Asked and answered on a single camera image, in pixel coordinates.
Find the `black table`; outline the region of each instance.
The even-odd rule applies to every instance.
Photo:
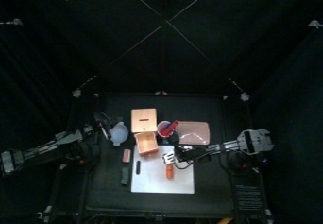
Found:
[[[117,95],[100,96],[98,109],[110,118],[122,117],[130,130],[130,109],[156,109],[157,122],[162,120],[206,122],[210,131],[210,144],[221,144],[237,138],[240,132],[250,129],[246,102],[238,96],[216,97],[212,95]],[[134,138],[129,134],[120,146],[113,146],[101,136],[101,159],[94,169],[76,178],[60,177],[54,193],[53,213],[76,215],[82,219],[92,215],[164,217],[229,217],[233,216],[233,200],[229,176],[220,167],[222,158],[212,156],[208,163],[194,164],[193,194],[130,193],[129,185],[122,186],[121,168],[124,149],[133,149]],[[61,197],[73,185],[66,179],[81,179],[78,194],[70,198],[73,204]]]

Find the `cable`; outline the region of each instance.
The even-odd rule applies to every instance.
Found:
[[[188,164],[186,166],[180,167],[180,166],[176,165],[176,162],[173,162],[174,167],[176,167],[177,169],[181,169],[181,170],[182,170],[182,169],[186,169],[186,168],[193,164],[193,161],[186,162],[186,164]]]

